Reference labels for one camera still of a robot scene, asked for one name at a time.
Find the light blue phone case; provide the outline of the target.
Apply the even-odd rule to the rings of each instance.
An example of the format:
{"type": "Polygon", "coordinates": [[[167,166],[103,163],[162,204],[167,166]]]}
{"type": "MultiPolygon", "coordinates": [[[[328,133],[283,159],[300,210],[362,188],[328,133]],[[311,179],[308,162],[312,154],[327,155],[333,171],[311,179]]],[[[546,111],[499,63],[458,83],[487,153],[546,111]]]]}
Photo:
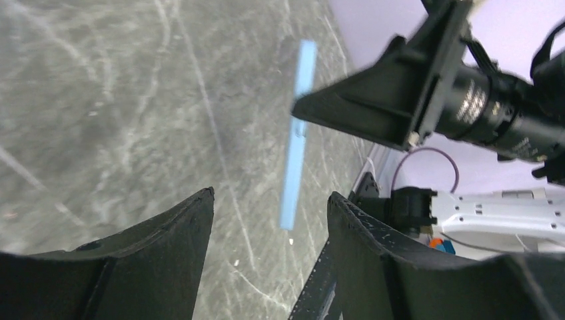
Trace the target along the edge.
{"type": "MultiPolygon", "coordinates": [[[[295,99],[301,98],[312,89],[316,54],[317,48],[314,41],[302,40],[300,42],[294,78],[295,99]]],[[[279,227],[287,231],[294,229],[306,149],[306,132],[306,122],[292,116],[288,132],[284,184],[279,211],[279,227]]]]}

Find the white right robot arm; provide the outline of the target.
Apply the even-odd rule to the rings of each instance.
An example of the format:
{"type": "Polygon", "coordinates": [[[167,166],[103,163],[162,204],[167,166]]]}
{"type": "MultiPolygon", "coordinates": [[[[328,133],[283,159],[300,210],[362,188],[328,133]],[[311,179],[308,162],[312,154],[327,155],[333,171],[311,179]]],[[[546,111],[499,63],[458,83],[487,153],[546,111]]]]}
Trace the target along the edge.
{"type": "MultiPolygon", "coordinates": [[[[292,114],[399,151],[416,153],[438,133],[538,163],[535,178],[564,184],[564,55],[551,56],[557,25],[532,60],[531,82],[499,70],[468,24],[471,1],[425,1],[411,39],[395,37],[371,67],[297,100],[292,114]]],[[[405,187],[384,220],[401,231],[564,239],[561,199],[481,199],[405,187]]]]}

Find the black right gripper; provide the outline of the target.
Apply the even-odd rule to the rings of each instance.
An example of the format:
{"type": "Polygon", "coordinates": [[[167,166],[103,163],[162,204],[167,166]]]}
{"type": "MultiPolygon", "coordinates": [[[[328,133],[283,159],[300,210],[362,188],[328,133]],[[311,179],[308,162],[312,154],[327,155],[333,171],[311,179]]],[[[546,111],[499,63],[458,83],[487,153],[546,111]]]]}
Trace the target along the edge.
{"type": "Polygon", "coordinates": [[[292,116],[399,151],[437,132],[499,161],[540,163],[532,176],[564,184],[564,52],[556,26],[532,59],[531,82],[499,70],[469,35],[471,1],[425,1],[410,39],[391,39],[372,66],[298,99],[292,116]],[[477,65],[462,64],[467,44],[477,65]]]}

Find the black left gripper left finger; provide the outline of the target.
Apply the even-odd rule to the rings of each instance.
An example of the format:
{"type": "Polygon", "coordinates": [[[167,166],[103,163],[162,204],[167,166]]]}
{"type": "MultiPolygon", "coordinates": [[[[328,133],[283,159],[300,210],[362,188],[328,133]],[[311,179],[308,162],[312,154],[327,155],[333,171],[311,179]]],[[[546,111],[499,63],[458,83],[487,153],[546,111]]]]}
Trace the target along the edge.
{"type": "Polygon", "coordinates": [[[202,189],[73,251],[1,254],[2,319],[191,319],[214,217],[202,189]]]}

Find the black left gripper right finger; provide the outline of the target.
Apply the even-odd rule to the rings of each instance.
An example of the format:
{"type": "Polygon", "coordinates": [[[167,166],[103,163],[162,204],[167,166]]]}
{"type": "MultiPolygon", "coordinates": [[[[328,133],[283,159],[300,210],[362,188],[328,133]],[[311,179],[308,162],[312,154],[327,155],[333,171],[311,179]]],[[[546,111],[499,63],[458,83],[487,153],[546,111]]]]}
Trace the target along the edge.
{"type": "Polygon", "coordinates": [[[564,256],[474,261],[432,249],[367,215],[340,193],[329,240],[290,314],[328,319],[563,319],[564,256]]]}

